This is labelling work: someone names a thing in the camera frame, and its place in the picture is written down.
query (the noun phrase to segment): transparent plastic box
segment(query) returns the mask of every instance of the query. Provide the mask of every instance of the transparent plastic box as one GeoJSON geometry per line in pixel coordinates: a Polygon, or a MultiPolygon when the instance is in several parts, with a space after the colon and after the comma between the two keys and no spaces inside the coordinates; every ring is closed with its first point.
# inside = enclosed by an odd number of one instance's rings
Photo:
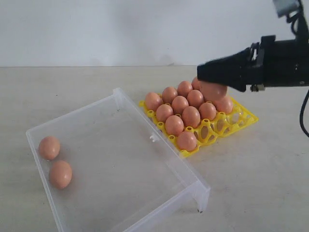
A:
{"type": "Polygon", "coordinates": [[[206,209],[210,187],[120,88],[27,138],[60,232],[145,232],[191,199],[206,209]],[[37,149],[48,135],[61,142],[53,161],[37,149]],[[48,180],[56,160],[73,170],[63,190],[48,180]]]}

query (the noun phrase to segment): brown egg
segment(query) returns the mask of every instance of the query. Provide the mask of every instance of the brown egg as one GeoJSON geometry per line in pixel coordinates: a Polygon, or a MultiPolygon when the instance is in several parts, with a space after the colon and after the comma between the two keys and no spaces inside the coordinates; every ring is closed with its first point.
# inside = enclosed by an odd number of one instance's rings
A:
{"type": "Polygon", "coordinates": [[[182,114],[183,110],[189,106],[188,100],[183,96],[177,96],[172,102],[174,114],[182,114]]]}
{"type": "Polygon", "coordinates": [[[165,130],[168,135],[180,135],[180,133],[184,130],[184,124],[182,119],[176,115],[168,117],[165,122],[165,130]]]}
{"type": "Polygon", "coordinates": [[[60,151],[60,142],[54,136],[43,138],[39,145],[39,154],[46,160],[53,160],[60,151]]]}
{"type": "Polygon", "coordinates": [[[174,87],[167,87],[162,92],[162,100],[164,103],[172,104],[174,98],[176,98],[177,95],[177,90],[174,87]]]}
{"type": "Polygon", "coordinates": [[[177,92],[178,95],[184,96],[186,98],[192,89],[193,87],[190,82],[181,81],[180,84],[178,85],[177,92]]]}
{"type": "Polygon", "coordinates": [[[199,115],[199,112],[195,107],[188,106],[183,111],[182,120],[186,127],[196,128],[199,126],[201,116],[199,115]]]}
{"type": "Polygon", "coordinates": [[[49,171],[49,181],[55,188],[64,189],[71,179],[72,168],[67,162],[59,160],[53,164],[49,171]]]}
{"type": "Polygon", "coordinates": [[[192,132],[184,131],[177,138],[180,150],[193,151],[197,147],[197,138],[192,132]]]}
{"type": "Polygon", "coordinates": [[[145,105],[148,110],[156,111],[157,108],[163,104],[160,96],[154,92],[147,93],[145,97],[145,105]]]}
{"type": "Polygon", "coordinates": [[[189,92],[187,100],[189,105],[194,106],[195,108],[199,108],[201,104],[204,103],[203,94],[198,90],[192,90],[189,92]]]}
{"type": "Polygon", "coordinates": [[[234,104],[229,96],[225,96],[220,101],[214,101],[213,104],[217,108],[217,111],[224,112],[226,114],[231,113],[234,107],[234,104]]]}
{"type": "Polygon", "coordinates": [[[214,120],[217,114],[216,107],[210,102],[201,104],[198,111],[201,114],[201,119],[209,119],[209,121],[214,120]]]}
{"type": "Polygon", "coordinates": [[[200,81],[199,85],[200,91],[208,101],[219,101],[227,93],[227,86],[204,81],[200,81]]]}
{"type": "Polygon", "coordinates": [[[171,106],[163,104],[156,110],[155,117],[159,122],[165,122],[169,116],[174,114],[171,106]]]}
{"type": "Polygon", "coordinates": [[[197,79],[197,76],[193,79],[191,84],[193,89],[200,90],[199,80],[197,79]]]}

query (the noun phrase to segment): white wall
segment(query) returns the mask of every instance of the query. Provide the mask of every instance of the white wall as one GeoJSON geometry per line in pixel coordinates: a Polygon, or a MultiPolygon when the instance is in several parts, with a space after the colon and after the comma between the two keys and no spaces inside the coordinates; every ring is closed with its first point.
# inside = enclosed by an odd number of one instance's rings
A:
{"type": "Polygon", "coordinates": [[[292,38],[272,0],[0,0],[0,66],[197,65],[268,34],[292,38]]]}

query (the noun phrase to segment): white tabletop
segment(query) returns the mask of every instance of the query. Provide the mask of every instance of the white tabletop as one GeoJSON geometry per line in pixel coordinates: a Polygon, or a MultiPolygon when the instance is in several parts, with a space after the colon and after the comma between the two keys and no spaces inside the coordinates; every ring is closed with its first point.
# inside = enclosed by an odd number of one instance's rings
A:
{"type": "MultiPolygon", "coordinates": [[[[149,91],[195,75],[188,66],[0,68],[0,231],[57,231],[27,129],[107,97],[116,87],[137,103],[149,91]]],[[[308,231],[309,138],[298,119],[306,91],[230,90],[259,122],[189,158],[211,186],[208,208],[198,214],[188,205],[154,232],[308,231]]]]}

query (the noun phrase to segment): yellow egg tray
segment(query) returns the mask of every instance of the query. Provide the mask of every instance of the yellow egg tray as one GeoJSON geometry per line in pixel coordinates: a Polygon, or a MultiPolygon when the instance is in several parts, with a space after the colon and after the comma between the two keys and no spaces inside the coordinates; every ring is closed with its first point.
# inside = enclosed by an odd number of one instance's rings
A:
{"type": "Polygon", "coordinates": [[[213,144],[216,142],[218,137],[227,137],[259,120],[258,117],[239,104],[235,99],[231,98],[231,100],[234,103],[234,108],[231,113],[225,114],[224,112],[217,112],[214,120],[209,121],[208,119],[203,119],[197,128],[185,128],[186,131],[193,132],[197,138],[197,147],[191,152],[180,150],[178,148],[176,137],[166,133],[164,122],[158,122],[155,117],[155,112],[153,110],[148,110],[144,101],[140,101],[139,106],[144,109],[145,114],[150,118],[150,120],[175,145],[175,147],[180,151],[181,156],[186,158],[196,153],[201,146],[213,144]]]}

